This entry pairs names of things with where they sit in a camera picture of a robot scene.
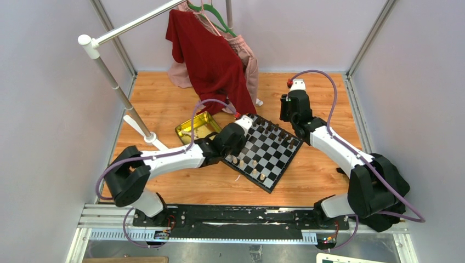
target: metal frame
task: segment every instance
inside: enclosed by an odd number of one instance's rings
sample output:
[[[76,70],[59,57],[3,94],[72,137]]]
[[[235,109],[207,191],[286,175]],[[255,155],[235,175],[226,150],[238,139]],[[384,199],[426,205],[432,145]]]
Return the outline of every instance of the metal frame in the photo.
[[[110,17],[106,13],[102,2],[100,0],[89,0],[89,1],[92,7],[94,8],[95,12],[97,13],[97,16],[99,17],[100,22],[102,23],[105,30],[107,31],[113,30],[114,29],[113,24],[111,23]],[[116,51],[118,52],[121,59],[123,60],[123,63],[126,66],[127,70],[132,75],[132,77],[135,78],[137,71],[135,70],[134,65],[132,64],[128,53],[124,49],[123,43],[121,43],[120,38],[119,37],[114,38],[113,44],[115,45]]]
[[[96,8],[97,14],[101,18],[102,23],[104,24],[105,28],[107,30],[112,29],[112,25],[110,20],[108,19],[105,10],[103,6],[101,5],[99,0],[90,0],[94,7]],[[177,4],[184,2],[184,1],[170,1],[169,3],[161,6],[160,8],[140,17],[139,19],[136,19],[124,26],[121,26],[119,28],[113,29],[110,32],[102,35],[101,37],[97,39],[93,39],[94,44],[96,47],[99,45],[107,42],[108,40],[111,39],[117,39],[117,36],[120,34],[150,20],[151,18],[154,18],[155,16],[173,8]],[[347,72],[344,72],[344,84],[349,96],[349,102],[351,105],[352,112],[354,114],[354,120],[355,124],[359,133],[360,141],[361,144],[364,148],[364,151],[371,152],[371,139],[369,136],[369,133],[366,129],[366,123],[364,116],[361,112],[361,109],[359,107],[359,100],[358,96],[356,93],[356,89],[353,85],[352,81],[352,76],[356,72],[358,66],[360,65],[365,53],[369,49],[371,43],[373,40],[376,38],[377,33],[380,31],[382,25],[384,24],[386,18],[388,17],[389,13],[392,11],[392,8],[394,7],[394,4],[396,3],[396,0],[387,0],[380,15],[378,16],[375,24],[373,25],[370,33],[368,34],[367,38],[365,39],[363,45],[361,46],[356,58],[354,59],[353,63],[350,66],[350,69]],[[228,26],[233,27],[233,22],[232,22],[232,7],[231,7],[231,0],[226,0],[226,7],[228,9]],[[120,52],[120,56],[122,57],[123,61],[129,61],[125,62],[127,65],[128,70],[131,71],[132,64],[130,63],[129,57],[126,54],[126,51],[122,47],[119,39],[115,40],[115,46]],[[86,251],[86,246],[87,242],[89,241],[91,237],[91,232],[93,228],[98,228],[98,229],[121,229],[122,228],[122,221],[123,217],[126,214],[128,208],[118,208],[114,205],[103,205],[103,204],[96,204],[96,205],[91,205],[91,204],[86,204],[84,206],[83,213],[81,215],[80,221],[77,226],[77,230],[75,233],[75,237],[73,239],[68,257],[66,262],[81,262],[82,259],[84,258],[84,254]],[[128,228],[137,228],[140,230],[154,230],[156,228],[153,227],[133,227],[130,222],[132,222],[134,212],[129,216],[128,218],[128,223],[127,227]],[[354,222],[350,222],[350,229],[353,229],[354,227]],[[304,235],[308,235],[311,233],[314,233],[316,231],[309,231],[305,230],[302,231]],[[346,231],[341,231],[341,233],[351,233],[350,230]],[[360,225],[358,233],[366,233],[366,234],[373,234],[376,233],[374,230],[370,229],[367,226]],[[409,229],[407,227],[407,223],[401,222],[399,224],[394,225],[391,227],[389,230],[385,231],[384,233],[388,233],[393,235],[393,238],[396,242],[396,247],[397,247],[397,252],[399,254],[401,262],[418,262],[417,256],[415,253],[415,250],[413,248],[410,234],[409,234]],[[186,239],[186,240],[179,240],[179,242],[234,242],[234,241],[220,241],[220,240],[192,240],[192,239]],[[257,241],[258,243],[266,243],[270,241]]]

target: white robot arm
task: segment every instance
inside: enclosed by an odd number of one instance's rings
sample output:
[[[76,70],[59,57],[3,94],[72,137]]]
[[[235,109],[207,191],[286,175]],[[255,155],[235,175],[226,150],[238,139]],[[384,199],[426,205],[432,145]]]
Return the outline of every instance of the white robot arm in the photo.
[[[113,163],[129,158],[136,161],[124,162],[105,176],[116,206],[131,205],[150,218],[156,216],[166,207],[160,195],[145,188],[147,181],[176,170],[216,164],[229,154],[237,156],[245,146],[251,126],[252,119],[243,115],[213,140],[198,139],[190,145],[162,151],[140,152],[135,146],[127,147]]]
[[[321,118],[313,116],[310,99],[302,79],[288,83],[290,91],[281,96],[280,119],[291,122],[297,137],[330,157],[349,178],[348,193],[324,198],[314,204],[314,217],[320,226],[330,225],[341,215],[358,215],[365,219],[395,205],[403,206],[386,189],[362,161],[372,164],[399,194],[406,195],[410,187],[397,168],[385,157],[367,154],[344,139]]]

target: clothing rack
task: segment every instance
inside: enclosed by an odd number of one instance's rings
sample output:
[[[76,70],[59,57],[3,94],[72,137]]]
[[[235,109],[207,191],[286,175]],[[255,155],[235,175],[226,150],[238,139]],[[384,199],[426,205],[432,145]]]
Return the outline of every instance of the clothing rack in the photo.
[[[123,102],[124,108],[129,112],[131,117],[134,119],[136,124],[139,126],[141,132],[144,134],[144,140],[147,143],[153,144],[154,142],[157,141],[157,136],[154,132],[149,131],[147,126],[145,125],[144,121],[140,118],[139,114],[135,110],[134,106],[131,104],[129,101],[128,97],[126,94],[123,92],[121,89],[120,85],[116,82],[113,74],[110,72],[106,64],[103,62],[102,58],[100,57],[100,53],[97,51],[97,49],[104,43],[108,42],[109,40],[112,40],[113,38],[149,21],[150,19],[163,14],[164,12],[171,10],[172,8],[176,7],[177,5],[186,2],[186,0],[172,0],[169,1],[168,3],[152,10],[151,12],[148,12],[147,14],[134,19],[133,21],[122,25],[118,28],[115,28],[111,31],[108,31],[107,33],[103,34],[102,36],[98,38],[92,38],[88,35],[80,35],[78,37],[78,42],[79,44],[84,48],[86,53],[89,55],[89,57],[95,61],[95,63],[98,65],[102,73],[105,75],[106,79],[110,83],[110,86],[115,92],[117,93],[119,99]],[[226,16],[227,16],[227,21],[228,21],[228,27],[232,29],[233,27],[233,13],[232,13],[232,6],[231,6],[231,0],[226,0]]]

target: purple cable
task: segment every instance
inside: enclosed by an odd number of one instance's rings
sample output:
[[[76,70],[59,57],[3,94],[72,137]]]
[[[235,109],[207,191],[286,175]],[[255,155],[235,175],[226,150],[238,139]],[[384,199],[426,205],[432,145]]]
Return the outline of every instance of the purple cable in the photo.
[[[334,100],[333,100],[333,105],[331,106],[331,111],[330,111],[330,114],[328,116],[328,121],[326,123],[326,130],[328,131],[328,133],[330,134],[330,136],[332,138],[334,138],[336,141],[338,141],[340,144],[342,144],[345,148],[347,148],[349,151],[351,151],[353,154],[355,154],[356,156],[358,156],[358,152],[353,149],[352,147],[350,147],[348,144],[346,144],[343,140],[341,140],[340,138],[338,138],[337,136],[335,136],[333,134],[333,132],[331,131],[331,126],[330,126],[330,123],[331,123],[331,117],[333,116],[333,112],[334,112],[334,108],[336,107],[336,101],[337,101],[337,88],[336,88],[336,84],[334,83],[333,79],[330,77],[330,75],[328,75],[326,72],[323,72],[323,71],[319,71],[319,70],[306,70],[306,71],[302,71],[301,73],[298,73],[296,74],[294,77],[291,78],[291,80],[293,81],[296,77],[304,74],[304,73],[320,73],[320,74],[323,74],[325,77],[327,77],[331,84],[333,85],[333,89],[334,89]],[[412,210],[413,213],[415,213],[417,215],[417,217],[419,218],[412,218],[410,216],[405,216],[405,215],[402,215],[402,214],[398,214],[398,213],[393,213],[393,212],[388,212],[388,211],[380,211],[378,212],[379,214],[385,214],[385,215],[391,215],[391,216],[396,216],[398,218],[404,218],[404,219],[408,219],[408,220],[411,220],[413,222],[419,222],[419,223],[424,223],[425,222],[425,219],[423,217],[423,215],[415,208],[413,207],[412,204],[410,204],[403,196],[401,196],[399,193],[396,192],[396,190],[390,186],[388,184],[388,182],[386,182],[386,180],[381,176],[381,174],[378,173],[378,171],[371,165],[371,163],[365,159],[363,156],[360,156],[360,159],[362,160],[362,162],[364,162],[368,168],[375,174],[375,176],[378,178],[378,180],[399,200],[401,201],[406,207],[408,207],[410,210]]]
[[[159,248],[161,246],[163,246],[164,244],[166,244],[166,242],[164,242],[163,244],[161,245],[141,245],[141,244],[138,244],[136,243],[134,240],[132,240],[129,235],[128,235],[128,232],[126,231],[126,220],[128,219],[128,216],[129,214],[132,212],[132,210],[134,210],[133,207],[130,208],[130,210],[126,213],[126,215],[124,216],[124,219],[123,219],[123,233],[124,233],[124,236],[126,237],[126,239],[133,245],[136,245],[137,247],[139,248]]]
[[[145,157],[132,157],[132,158],[127,158],[127,159],[124,159],[124,160],[121,160],[121,161],[118,161],[110,166],[108,166],[108,168],[106,168],[102,175],[97,179],[97,184],[95,184],[95,193],[97,194],[97,196],[102,199],[102,200],[113,200],[113,198],[111,197],[104,197],[100,194],[100,184],[103,180],[103,178],[107,175],[107,173],[111,170],[113,170],[113,168],[121,165],[121,164],[125,164],[127,162],[135,162],[135,161],[140,161],[140,160],[148,160],[148,159],[152,159],[152,156],[145,156]]]
[[[203,105],[204,103],[206,102],[217,102],[217,103],[220,103],[220,104],[223,104],[225,107],[228,107],[232,113],[236,114],[236,109],[234,107],[232,107],[231,105],[228,105],[226,103],[224,103],[223,101],[220,101],[220,100],[217,100],[217,99],[206,99],[206,100],[202,100],[200,101],[199,103],[197,103],[195,105],[195,108],[194,108],[194,111],[192,113],[192,118],[191,118],[191,121],[190,121],[190,130],[191,130],[191,137],[190,137],[190,143],[189,145],[185,148],[185,149],[181,149],[179,151],[176,151],[176,152],[169,152],[169,153],[160,153],[160,154],[157,154],[157,155],[153,155],[153,156],[144,156],[144,157],[133,157],[133,158],[127,158],[127,159],[124,159],[124,160],[121,160],[121,161],[118,161],[112,165],[110,165],[109,167],[107,167],[104,172],[99,176],[99,178],[97,179],[97,183],[95,184],[95,193],[97,194],[97,196],[102,199],[102,200],[112,200],[113,198],[111,197],[104,197],[100,194],[100,184],[102,182],[102,180],[105,178],[105,176],[108,174],[109,171],[113,170],[115,167],[121,165],[121,164],[125,164],[125,163],[128,163],[128,162],[134,162],[134,161],[141,161],[141,160],[148,160],[148,159],[154,159],[155,157],[156,158],[162,158],[162,157],[168,157],[168,156],[174,156],[174,155],[178,155],[178,154],[181,154],[181,153],[184,153],[184,152],[187,152],[188,150],[190,150],[192,148],[192,146],[194,145],[194,118],[196,116],[196,112],[197,110],[199,109],[200,105]],[[129,213],[131,213],[131,211],[133,210],[134,208],[132,207],[128,213],[126,214],[126,216],[124,216],[124,220],[123,220],[123,232],[124,232],[124,236],[126,237],[126,239],[128,239],[129,242],[131,242],[132,244],[138,246],[138,247],[141,247],[141,248],[159,248],[161,246],[164,245],[161,244],[161,245],[141,245],[141,244],[138,244],[136,242],[134,242],[128,235],[128,233],[126,232],[126,220],[128,219],[128,216],[129,216]]]

